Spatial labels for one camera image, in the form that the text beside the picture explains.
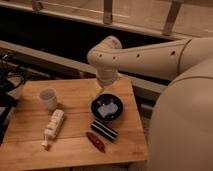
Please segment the beige cylindrical gripper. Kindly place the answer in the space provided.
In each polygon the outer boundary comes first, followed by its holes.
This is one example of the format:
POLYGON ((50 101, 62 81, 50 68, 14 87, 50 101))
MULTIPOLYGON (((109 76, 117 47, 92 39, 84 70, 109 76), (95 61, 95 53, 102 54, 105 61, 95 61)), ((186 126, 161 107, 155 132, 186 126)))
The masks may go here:
POLYGON ((98 69, 96 78, 99 83, 97 96, 104 91, 104 86, 113 84, 118 78, 118 71, 114 69, 98 69))

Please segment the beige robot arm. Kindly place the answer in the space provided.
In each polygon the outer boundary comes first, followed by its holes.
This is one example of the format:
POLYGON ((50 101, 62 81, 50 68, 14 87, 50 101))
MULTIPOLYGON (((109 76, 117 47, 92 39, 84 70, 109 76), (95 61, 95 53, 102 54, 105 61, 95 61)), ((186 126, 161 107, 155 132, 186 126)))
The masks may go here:
POLYGON ((108 36, 87 60, 102 85, 119 71, 170 82, 153 109, 147 171, 213 171, 213 37, 124 49, 108 36))

